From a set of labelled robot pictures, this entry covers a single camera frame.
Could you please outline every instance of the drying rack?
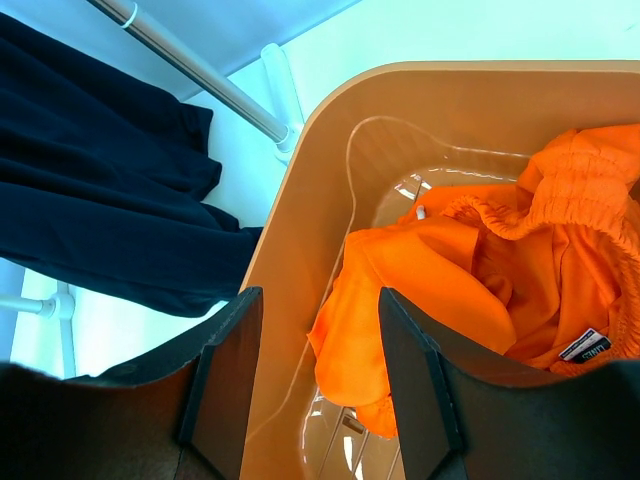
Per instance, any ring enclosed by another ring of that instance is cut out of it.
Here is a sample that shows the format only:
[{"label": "drying rack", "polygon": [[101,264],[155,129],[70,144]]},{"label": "drying rack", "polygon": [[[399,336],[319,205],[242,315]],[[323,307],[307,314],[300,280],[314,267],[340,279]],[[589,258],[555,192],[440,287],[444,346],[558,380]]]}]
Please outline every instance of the drying rack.
[{"label": "drying rack", "polygon": [[[275,44],[267,45],[260,57],[265,66],[276,115],[272,115],[197,52],[167,30],[131,0],[87,0],[120,27],[193,80],[275,143],[274,154],[289,163],[303,126],[302,111],[287,58]],[[47,300],[0,294],[0,308],[39,315],[60,322],[64,377],[76,375],[72,318],[74,298],[69,285],[58,282],[58,292]]]}]

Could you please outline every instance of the orange garment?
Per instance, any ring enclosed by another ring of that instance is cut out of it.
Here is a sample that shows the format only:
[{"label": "orange garment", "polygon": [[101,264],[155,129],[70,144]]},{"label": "orange garment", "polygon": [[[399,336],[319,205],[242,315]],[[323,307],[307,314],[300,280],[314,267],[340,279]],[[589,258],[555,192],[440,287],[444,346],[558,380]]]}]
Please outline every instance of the orange garment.
[{"label": "orange garment", "polygon": [[[536,368],[578,375],[640,356],[640,125],[569,131],[517,184],[434,188],[396,225],[351,233],[309,340],[324,396],[397,434],[378,297],[393,287],[435,320]],[[427,218],[418,220],[422,205]],[[558,354],[588,328],[612,347]]]}]

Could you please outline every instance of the brown plastic bin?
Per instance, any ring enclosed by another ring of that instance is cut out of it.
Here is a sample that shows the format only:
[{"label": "brown plastic bin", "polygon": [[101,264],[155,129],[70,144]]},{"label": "brown plastic bin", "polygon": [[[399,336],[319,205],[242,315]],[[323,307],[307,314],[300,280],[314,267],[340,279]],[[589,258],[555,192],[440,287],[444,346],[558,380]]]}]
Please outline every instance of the brown plastic bin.
[{"label": "brown plastic bin", "polygon": [[404,478],[397,441],[369,435],[314,384],[306,334],[345,236],[393,223],[429,186],[515,181],[567,129],[640,122],[639,72],[635,62],[401,63],[316,109],[245,280],[265,304],[243,479]]}]

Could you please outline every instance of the black and white label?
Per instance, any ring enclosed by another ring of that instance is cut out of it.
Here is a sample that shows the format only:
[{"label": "black and white label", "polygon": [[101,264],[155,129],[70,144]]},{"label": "black and white label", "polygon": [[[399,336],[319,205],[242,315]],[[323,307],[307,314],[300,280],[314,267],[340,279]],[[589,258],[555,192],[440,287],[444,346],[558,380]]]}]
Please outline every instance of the black and white label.
[{"label": "black and white label", "polygon": [[566,362],[584,363],[609,348],[611,348],[611,341],[590,328],[578,340],[560,352],[560,358]]}]

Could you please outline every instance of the dark hanging cloth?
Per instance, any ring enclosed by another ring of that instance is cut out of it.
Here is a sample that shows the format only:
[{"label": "dark hanging cloth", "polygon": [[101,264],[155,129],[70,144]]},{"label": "dark hanging cloth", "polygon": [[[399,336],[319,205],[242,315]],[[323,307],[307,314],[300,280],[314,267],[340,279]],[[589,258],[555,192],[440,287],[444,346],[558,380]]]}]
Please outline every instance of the dark hanging cloth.
[{"label": "dark hanging cloth", "polygon": [[200,203],[211,118],[0,15],[0,256],[174,315],[235,296],[260,229]]}]

